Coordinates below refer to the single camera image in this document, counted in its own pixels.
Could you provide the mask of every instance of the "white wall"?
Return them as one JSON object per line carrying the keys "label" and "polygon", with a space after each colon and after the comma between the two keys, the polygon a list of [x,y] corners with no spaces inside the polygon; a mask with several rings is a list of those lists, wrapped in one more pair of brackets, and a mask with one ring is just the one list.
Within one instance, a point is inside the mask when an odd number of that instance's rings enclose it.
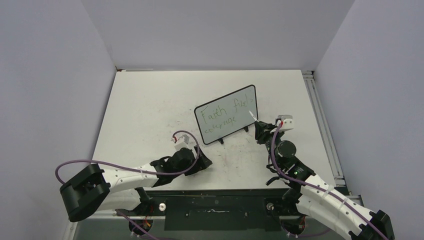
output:
{"label": "white wall", "polygon": [[315,78],[346,182],[423,239],[424,1],[356,0]]}
{"label": "white wall", "polygon": [[0,1],[2,239],[62,238],[54,169],[92,156],[114,75],[79,0]]}
{"label": "white wall", "polygon": [[82,0],[118,68],[314,70],[354,0]]}

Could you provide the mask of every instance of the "black whiteboard frame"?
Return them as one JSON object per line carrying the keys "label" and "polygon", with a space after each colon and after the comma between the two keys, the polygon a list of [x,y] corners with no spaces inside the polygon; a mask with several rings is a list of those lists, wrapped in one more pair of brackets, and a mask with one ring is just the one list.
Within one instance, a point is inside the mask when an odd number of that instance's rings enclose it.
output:
{"label": "black whiteboard frame", "polygon": [[246,126],[243,126],[242,128],[237,129],[237,130],[235,130],[235,131],[233,131],[233,132],[230,132],[230,133],[228,133],[227,135],[222,136],[222,137],[220,137],[220,138],[218,138],[218,139],[216,139],[216,140],[213,140],[213,141],[211,141],[211,142],[209,142],[209,143],[206,143],[206,142],[205,142],[205,140],[204,140],[204,138],[203,138],[202,129],[200,128],[200,124],[199,124],[198,117],[196,116],[196,110],[197,110],[198,108],[201,108],[201,107],[205,106],[205,105],[208,105],[208,104],[213,103],[213,102],[215,102],[215,101],[217,101],[217,100],[223,99],[223,98],[225,98],[225,97],[230,96],[231,94],[235,94],[235,93],[237,93],[237,92],[240,92],[241,90],[244,90],[244,89],[247,89],[247,88],[250,88],[250,87],[253,87],[253,89],[254,89],[254,102],[256,103],[256,118],[257,118],[257,119],[259,119],[259,115],[258,115],[258,98],[256,97],[256,86],[255,86],[255,85],[253,85],[253,84],[250,84],[250,85],[248,85],[248,86],[245,86],[245,87],[243,87],[243,88],[240,88],[239,90],[236,90],[236,91],[230,92],[230,93],[228,93],[228,94],[226,94],[226,95],[224,95],[224,96],[221,96],[221,97],[215,98],[215,99],[214,99],[214,100],[212,100],[212,101],[208,101],[207,103],[203,103],[202,105],[199,105],[199,106],[197,106],[197,107],[195,107],[195,108],[194,108],[194,111],[193,111],[193,112],[194,112],[194,117],[196,118],[197,127],[199,128],[200,136],[201,136],[201,141],[203,142],[203,144],[205,144],[205,145],[209,145],[209,144],[211,144],[211,143],[213,143],[213,142],[216,142],[216,141],[218,141],[218,140],[221,140],[221,139],[223,139],[223,138],[227,137],[228,135],[231,135],[231,134],[233,134],[233,133],[235,133],[235,132],[237,132],[237,131],[240,131],[240,130],[242,130],[242,129],[244,129],[244,128],[246,128],[246,127],[248,127],[248,126],[250,126],[250,125],[254,124],[254,123],[255,123],[255,120],[254,120],[254,119],[253,119],[253,117],[252,117],[252,123],[247,124]]}

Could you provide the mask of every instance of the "bolt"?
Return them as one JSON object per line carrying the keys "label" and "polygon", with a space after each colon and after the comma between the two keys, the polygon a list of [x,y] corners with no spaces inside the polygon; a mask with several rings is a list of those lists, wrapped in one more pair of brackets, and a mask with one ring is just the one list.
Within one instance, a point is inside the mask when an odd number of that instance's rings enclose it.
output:
{"label": "bolt", "polygon": [[271,208],[274,206],[274,204],[272,203],[272,202],[269,202],[267,205],[266,205],[266,209],[268,209],[269,211],[271,210]]}
{"label": "bolt", "polygon": [[167,206],[165,205],[165,203],[161,203],[161,204],[159,204],[159,210],[160,210],[161,212],[165,211],[165,209],[167,209]]}

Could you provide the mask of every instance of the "whiteboard stand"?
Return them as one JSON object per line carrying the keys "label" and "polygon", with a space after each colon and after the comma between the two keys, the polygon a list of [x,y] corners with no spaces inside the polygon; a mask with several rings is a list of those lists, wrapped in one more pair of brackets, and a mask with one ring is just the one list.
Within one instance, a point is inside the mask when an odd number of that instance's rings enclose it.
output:
{"label": "whiteboard stand", "polygon": [[[245,126],[245,127],[243,127],[243,130],[247,133],[247,132],[249,132],[249,126]],[[223,137],[221,137],[220,139],[218,139],[218,142],[220,143],[220,144],[224,144],[224,138]]]}

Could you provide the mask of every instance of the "white table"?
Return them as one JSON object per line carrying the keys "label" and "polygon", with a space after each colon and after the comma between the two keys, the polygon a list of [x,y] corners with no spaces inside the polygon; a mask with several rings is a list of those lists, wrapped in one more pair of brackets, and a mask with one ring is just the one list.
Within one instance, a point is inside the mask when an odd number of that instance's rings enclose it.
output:
{"label": "white table", "polygon": [[155,190],[286,188],[281,181],[265,185],[275,174],[265,168],[267,151],[256,143],[253,126],[225,137],[224,144],[202,144],[195,107],[250,84],[256,86],[259,120],[273,123],[277,115],[293,115],[295,129],[282,139],[293,142],[296,156],[334,185],[300,70],[118,72],[93,159],[127,167],[147,164],[172,156],[172,133],[187,130],[213,165]]}

